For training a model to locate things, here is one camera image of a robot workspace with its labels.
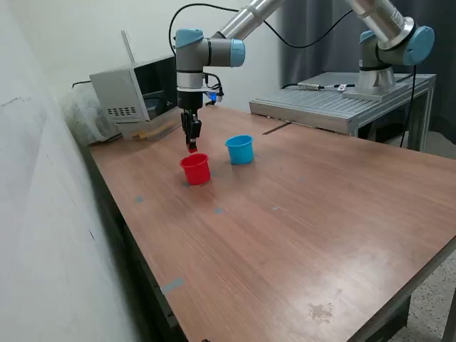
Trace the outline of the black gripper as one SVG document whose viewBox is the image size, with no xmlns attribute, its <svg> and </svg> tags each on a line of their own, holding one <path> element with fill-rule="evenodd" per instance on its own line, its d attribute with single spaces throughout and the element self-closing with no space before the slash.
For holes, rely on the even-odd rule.
<svg viewBox="0 0 456 342">
<path fill-rule="evenodd" d="M 200 109 L 203 105 L 203 92 L 177 92 L 177 106 L 181 109 Z M 197 139 L 200 136 L 202 121 L 191 113 L 184 110 L 181 113 L 182 129 L 186 135 L 186 145 L 188 150 L 197 149 Z"/>
</svg>

